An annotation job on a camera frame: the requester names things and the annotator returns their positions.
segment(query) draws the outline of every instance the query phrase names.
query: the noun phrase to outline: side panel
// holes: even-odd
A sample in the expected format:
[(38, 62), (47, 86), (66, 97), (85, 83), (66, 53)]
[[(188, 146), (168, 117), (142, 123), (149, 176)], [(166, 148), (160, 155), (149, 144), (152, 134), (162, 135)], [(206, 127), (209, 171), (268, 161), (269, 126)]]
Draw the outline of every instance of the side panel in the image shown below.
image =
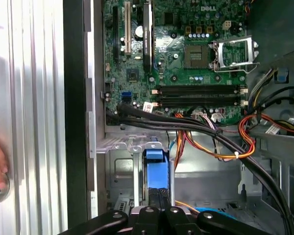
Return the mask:
[(64, 120), (62, 2), (0, 0), (0, 235), (67, 229)]

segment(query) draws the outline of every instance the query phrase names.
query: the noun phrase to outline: black ram slot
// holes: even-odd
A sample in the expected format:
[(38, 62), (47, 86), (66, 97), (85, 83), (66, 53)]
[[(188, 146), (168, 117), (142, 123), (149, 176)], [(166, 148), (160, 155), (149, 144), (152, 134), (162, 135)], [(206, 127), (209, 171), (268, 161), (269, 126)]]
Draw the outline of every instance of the black ram slot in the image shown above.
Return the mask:
[(219, 107), (239, 105), (240, 101), (239, 97), (163, 97), (159, 100), (159, 105), (168, 108), (193, 105)]
[(113, 59), (115, 62), (119, 60), (119, 10), (117, 6), (112, 8), (112, 18), (113, 18)]
[(157, 89), (161, 95), (186, 94), (239, 94), (237, 85), (189, 85), (189, 86), (162, 86)]

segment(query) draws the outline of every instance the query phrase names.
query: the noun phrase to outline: pcie slot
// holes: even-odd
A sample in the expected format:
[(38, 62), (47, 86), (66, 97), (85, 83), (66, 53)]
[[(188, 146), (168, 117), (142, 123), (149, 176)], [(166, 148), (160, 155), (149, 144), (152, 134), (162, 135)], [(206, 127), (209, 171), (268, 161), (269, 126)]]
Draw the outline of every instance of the pcie slot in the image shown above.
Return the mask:
[(186, 94), (238, 94), (241, 92), (239, 85), (189, 85), (189, 86), (160, 86), (152, 90), (153, 94), (186, 95)]
[(151, 3), (144, 3), (143, 8), (143, 63), (144, 71), (152, 68), (152, 9)]
[(131, 2), (124, 2), (125, 54), (131, 54)]
[(112, 8), (112, 19), (113, 19), (113, 59), (115, 62), (119, 60), (119, 36), (118, 36), (118, 27), (119, 27), (119, 10), (117, 6)]
[(241, 104), (239, 97), (163, 97), (159, 100), (158, 106), (178, 108), (193, 105), (204, 106), (236, 106)]

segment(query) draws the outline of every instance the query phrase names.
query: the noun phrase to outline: dell logo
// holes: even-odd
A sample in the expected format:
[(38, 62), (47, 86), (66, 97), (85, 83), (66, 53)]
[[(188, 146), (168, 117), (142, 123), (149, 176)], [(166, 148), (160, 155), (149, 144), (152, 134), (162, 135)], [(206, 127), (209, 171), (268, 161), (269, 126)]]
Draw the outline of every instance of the dell logo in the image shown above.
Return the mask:
[(216, 11), (215, 6), (201, 6), (200, 11)]

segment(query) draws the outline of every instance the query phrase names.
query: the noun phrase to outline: label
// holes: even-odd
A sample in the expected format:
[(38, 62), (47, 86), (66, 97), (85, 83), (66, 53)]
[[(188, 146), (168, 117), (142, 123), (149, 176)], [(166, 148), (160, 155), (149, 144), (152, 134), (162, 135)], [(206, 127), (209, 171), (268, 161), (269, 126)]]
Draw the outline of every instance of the label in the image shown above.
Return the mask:
[(265, 133), (275, 135), (279, 131), (280, 131), (280, 128), (277, 125), (272, 124), (271, 127), (269, 127), (269, 129)]
[(201, 6), (200, 11), (217, 11), (215, 6)]
[(143, 111), (147, 113), (152, 113), (153, 104), (149, 102), (144, 102)]

